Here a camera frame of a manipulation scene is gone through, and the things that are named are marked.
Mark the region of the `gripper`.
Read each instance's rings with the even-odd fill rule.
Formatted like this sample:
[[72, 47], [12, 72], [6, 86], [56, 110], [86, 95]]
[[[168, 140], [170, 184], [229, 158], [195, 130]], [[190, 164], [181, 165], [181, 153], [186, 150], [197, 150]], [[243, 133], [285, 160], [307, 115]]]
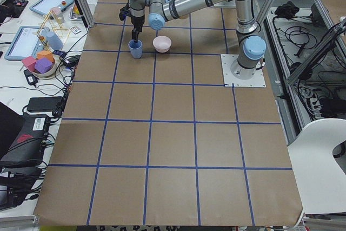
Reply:
[[134, 29], [132, 29], [132, 32], [131, 32], [131, 39], [135, 43], [137, 43], [139, 32], [142, 32], [142, 29], [143, 29], [144, 16], [141, 16], [141, 17], [132, 16], [131, 17], [131, 23], [134, 26]]

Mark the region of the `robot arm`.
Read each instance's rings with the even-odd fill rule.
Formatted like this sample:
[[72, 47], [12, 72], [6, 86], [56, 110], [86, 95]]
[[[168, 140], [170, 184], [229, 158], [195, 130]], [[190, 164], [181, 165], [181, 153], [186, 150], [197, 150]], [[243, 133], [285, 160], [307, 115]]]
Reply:
[[212, 15], [221, 16], [217, 9], [222, 2], [235, 3], [236, 21], [233, 24], [239, 40], [253, 35], [260, 25], [254, 13], [254, 0], [127, 0], [119, 18], [130, 18], [134, 26], [132, 40], [137, 42], [145, 22], [158, 31], [164, 28], [168, 21], [184, 19], [197, 12], [200, 16], [195, 24], [201, 27]]

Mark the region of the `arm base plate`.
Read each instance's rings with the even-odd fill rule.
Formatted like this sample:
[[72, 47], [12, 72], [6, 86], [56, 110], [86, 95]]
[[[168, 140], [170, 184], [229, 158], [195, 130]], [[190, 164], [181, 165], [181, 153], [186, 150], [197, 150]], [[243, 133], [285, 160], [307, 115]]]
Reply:
[[221, 54], [221, 65], [225, 87], [266, 87], [260, 61], [257, 62], [254, 68], [244, 69], [238, 63], [237, 54]]

